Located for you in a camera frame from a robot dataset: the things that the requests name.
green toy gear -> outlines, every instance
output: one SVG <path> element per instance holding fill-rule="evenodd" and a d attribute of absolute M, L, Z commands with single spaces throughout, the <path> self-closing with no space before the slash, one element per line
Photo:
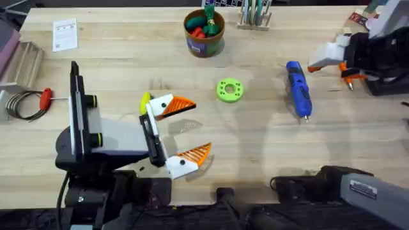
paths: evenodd
<path fill-rule="evenodd" d="M 240 81 L 226 78 L 217 83 L 216 92 L 221 101 L 233 103 L 241 99 L 244 94 L 244 87 Z"/>

orange gripper pad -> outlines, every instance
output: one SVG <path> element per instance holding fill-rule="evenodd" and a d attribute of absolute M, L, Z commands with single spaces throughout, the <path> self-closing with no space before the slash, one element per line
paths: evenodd
<path fill-rule="evenodd" d="M 343 71 L 346 71 L 347 70 L 347 68 L 346 68 L 346 64 L 345 63 L 340 63 L 339 65 L 338 65 L 338 67 L 339 67 L 339 70 L 341 71 L 341 72 L 343 72 Z M 348 84 L 348 83 L 352 83 L 352 79 L 365 79 L 366 78 L 366 76 L 365 75 L 362 75 L 362 74 L 359 74 L 359 73 L 356 73 L 356 74 L 353 74 L 353 75 L 350 75 L 350 76 L 347 76 L 347 77 L 344 77 L 344 81 Z"/>
<path fill-rule="evenodd" d="M 308 66 L 308 72 L 314 73 L 315 71 L 321 70 L 322 67 L 314 67 L 314 66 Z"/>
<path fill-rule="evenodd" d="M 212 147 L 212 144 L 207 143 L 183 153 L 179 153 L 178 156 L 186 160 L 193 161 L 200 167 L 206 160 L 206 157 L 209 155 L 210 147 Z"/>
<path fill-rule="evenodd" d="M 167 118 L 179 112 L 184 112 L 194 108 L 196 108 L 196 103 L 193 101 L 181 96 L 174 96 L 171 103 L 169 103 L 165 111 L 160 115 L 160 118 Z"/>

wooden table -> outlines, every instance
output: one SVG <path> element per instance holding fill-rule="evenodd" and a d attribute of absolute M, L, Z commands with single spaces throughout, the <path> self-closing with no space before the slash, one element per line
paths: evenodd
<path fill-rule="evenodd" d="M 36 89 L 68 95 L 71 60 L 103 117 L 139 122 L 143 92 L 173 93 L 197 108 L 159 122 L 169 152 L 212 142 L 203 170 L 173 182 L 173 204 L 211 203 L 217 187 L 234 187 L 245 200 L 275 199 L 272 176 L 305 174 L 326 164 L 347 165 L 409 187 L 407 95 L 376 98 L 360 82 L 351 92 L 337 68 L 306 73 L 311 122 L 298 124 L 286 96 L 285 64 L 300 61 L 333 39 L 355 7 L 274 7 L 268 32 L 237 30 L 237 8 L 217 9 L 226 20 L 224 50 L 200 59 L 187 49 L 182 20 L 193 8 L 32 9 L 21 34 L 45 51 Z M 79 48 L 53 53 L 52 22 L 76 18 Z M 245 95 L 223 103 L 216 83 L 239 79 Z M 37 104 L 26 104 L 35 111 Z M 0 208 L 52 207 L 64 171 L 55 167 L 55 140 L 68 125 L 65 102 L 41 119 L 0 125 Z M 141 176 L 166 175 L 148 161 L 129 165 Z"/>

printed label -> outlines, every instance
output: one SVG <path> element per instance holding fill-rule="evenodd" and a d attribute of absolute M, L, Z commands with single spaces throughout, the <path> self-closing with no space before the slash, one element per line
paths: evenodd
<path fill-rule="evenodd" d="M 358 13 L 352 13 L 350 16 L 350 20 L 360 24 L 361 26 L 365 26 L 365 22 L 368 20 L 362 15 L 359 15 Z"/>
<path fill-rule="evenodd" d="M 378 195 L 378 189 L 370 185 L 358 182 L 356 180 L 350 181 L 350 190 L 357 192 L 361 195 L 364 195 L 366 197 L 369 197 L 371 199 L 376 199 L 376 196 Z"/>
<path fill-rule="evenodd" d="M 186 37 L 187 46 L 194 52 L 206 54 L 206 44 L 194 42 L 189 37 Z"/>

paper card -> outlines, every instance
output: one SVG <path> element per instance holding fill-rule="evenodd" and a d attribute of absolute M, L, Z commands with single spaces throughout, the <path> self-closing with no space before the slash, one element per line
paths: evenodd
<path fill-rule="evenodd" d="M 58 52 L 78 47 L 77 20 L 55 21 L 52 27 L 52 51 Z"/>

